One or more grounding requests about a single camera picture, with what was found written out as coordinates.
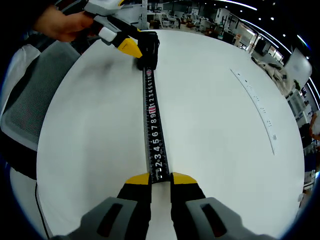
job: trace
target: white round table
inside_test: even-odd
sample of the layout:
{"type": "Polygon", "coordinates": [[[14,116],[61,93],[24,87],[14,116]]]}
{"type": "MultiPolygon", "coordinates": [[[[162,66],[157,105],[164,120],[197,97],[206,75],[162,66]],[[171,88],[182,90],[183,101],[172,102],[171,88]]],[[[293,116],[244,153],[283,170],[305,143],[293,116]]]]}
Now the white round table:
{"type": "MultiPolygon", "coordinates": [[[[304,184],[302,143],[286,99],[241,49],[198,34],[157,33],[155,81],[170,171],[195,178],[247,229],[280,237],[304,184]],[[277,135],[275,155],[230,69],[263,101],[277,135]]],[[[97,41],[65,76],[40,134],[38,190],[54,235],[76,229],[86,212],[147,171],[143,124],[142,72],[131,56],[97,41]]],[[[148,239],[176,238],[170,208],[169,184],[154,184],[148,239]]]]}

